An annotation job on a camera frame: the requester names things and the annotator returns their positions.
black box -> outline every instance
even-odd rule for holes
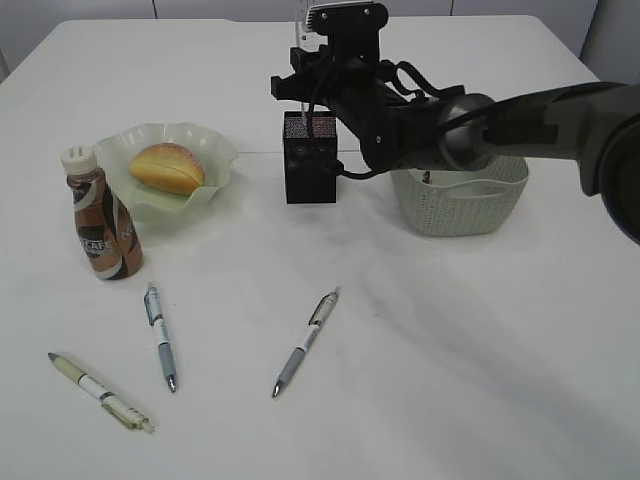
[[[302,112],[284,113],[284,181],[289,204],[336,203],[336,117],[331,112],[314,112],[312,125],[315,145]]]

bun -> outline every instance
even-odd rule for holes
[[[175,143],[145,148],[131,160],[129,173],[145,185],[180,195],[191,195],[204,183],[204,170],[193,153]]]

coffee bottle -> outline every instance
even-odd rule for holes
[[[107,184],[91,147],[62,153],[67,185],[73,191],[76,231],[98,278],[126,278],[142,266],[142,247],[131,215]]]

white bottle cap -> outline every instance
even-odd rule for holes
[[[98,159],[93,148],[76,145],[62,152],[62,166],[67,175],[85,175],[98,168]]]

pen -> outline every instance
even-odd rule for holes
[[[309,350],[309,348],[311,348],[311,345],[313,345],[313,342],[318,336],[318,332],[320,332],[322,325],[331,314],[331,311],[338,301],[339,296],[340,287],[337,287],[333,292],[322,297],[322,300],[320,300],[320,303],[318,303],[318,306],[316,307],[313,315],[311,315],[311,319],[309,320],[309,326],[307,327],[307,332],[304,336],[304,339],[302,340],[302,342],[300,342],[300,345],[293,349],[289,360],[280,372],[280,375],[278,375],[276,384],[273,387],[273,392],[271,393],[272,398],[277,397],[282,392],[282,390],[284,390],[287,385],[289,385],[289,382],[291,382],[291,379],[298,370],[298,367],[302,363],[302,360],[304,360],[307,351]]]
[[[98,400],[102,407],[114,416],[129,430],[144,430],[151,434],[155,430],[149,419],[138,412],[135,408],[127,405],[113,392],[108,391],[98,381],[87,375],[86,372],[76,367],[62,355],[49,353],[49,360],[60,372],[69,380],[77,383],[80,388]]]
[[[169,334],[167,333],[167,321],[162,315],[162,305],[160,304],[160,295],[158,289],[153,283],[149,283],[149,288],[144,296],[144,306],[147,309],[147,317],[149,317],[149,325],[153,327],[158,342],[158,354],[160,355],[160,364],[162,365],[162,374],[164,375],[169,390],[176,393],[177,378],[176,366],[173,363],[173,352],[169,343]]]

